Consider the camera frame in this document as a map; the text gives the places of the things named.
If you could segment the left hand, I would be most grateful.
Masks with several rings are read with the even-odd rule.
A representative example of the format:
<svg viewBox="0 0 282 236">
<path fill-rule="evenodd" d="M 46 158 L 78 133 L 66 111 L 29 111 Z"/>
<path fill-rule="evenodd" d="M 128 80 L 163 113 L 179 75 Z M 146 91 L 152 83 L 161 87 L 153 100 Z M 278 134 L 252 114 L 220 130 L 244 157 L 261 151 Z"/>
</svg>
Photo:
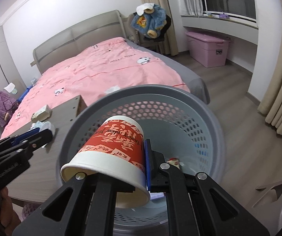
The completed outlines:
<svg viewBox="0 0 282 236">
<path fill-rule="evenodd" d="M 13 209 L 12 200 L 8 196 L 8 188 L 2 189 L 0 195 L 0 229 L 4 232 L 4 235 L 12 235 L 14 229 L 21 223 L 21 220 Z"/>
</svg>

